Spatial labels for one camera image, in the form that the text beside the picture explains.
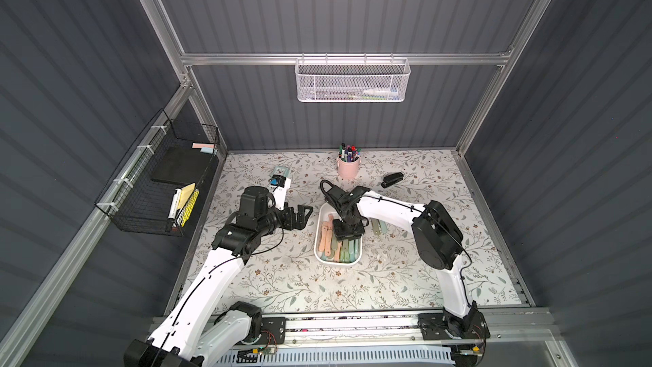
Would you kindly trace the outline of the pink folding fruit knife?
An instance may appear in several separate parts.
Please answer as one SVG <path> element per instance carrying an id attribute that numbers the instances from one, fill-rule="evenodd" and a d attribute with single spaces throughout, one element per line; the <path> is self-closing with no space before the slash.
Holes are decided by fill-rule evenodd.
<path id="1" fill-rule="evenodd" d="M 322 258 L 330 258 L 332 254 L 333 220 L 333 215 L 329 214 L 327 220 L 321 224 L 319 255 Z"/>

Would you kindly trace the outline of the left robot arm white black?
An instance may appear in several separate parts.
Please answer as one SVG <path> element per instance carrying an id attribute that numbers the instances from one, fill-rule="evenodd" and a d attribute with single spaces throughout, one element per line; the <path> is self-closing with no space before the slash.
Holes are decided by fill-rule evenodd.
<path id="1" fill-rule="evenodd" d="M 217 304 L 246 263 L 262 251 L 263 237 L 277 229 L 304 229 L 310 206 L 290 207 L 285 197 L 290 183 L 273 190 L 244 189 L 239 210 L 215 235 L 200 273 L 163 322 L 145 339 L 135 340 L 123 356 L 126 366 L 213 366 L 238 343 L 256 343 L 262 312 L 236 302 L 212 328 L 206 325 Z"/>

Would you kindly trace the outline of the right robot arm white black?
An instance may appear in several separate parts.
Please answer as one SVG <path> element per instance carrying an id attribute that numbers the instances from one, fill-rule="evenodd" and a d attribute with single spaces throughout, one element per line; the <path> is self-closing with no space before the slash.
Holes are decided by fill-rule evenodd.
<path id="1" fill-rule="evenodd" d="M 420 259 L 436 271 L 443 298 L 440 326 L 453 339 L 490 337 L 487 322 L 476 302 L 470 302 L 463 271 L 470 255 L 463 234 L 443 204 L 402 202 L 367 187 L 345 191 L 329 180 L 319 184 L 325 201 L 339 216 L 334 231 L 343 237 L 360 236 L 370 219 L 410 231 Z"/>

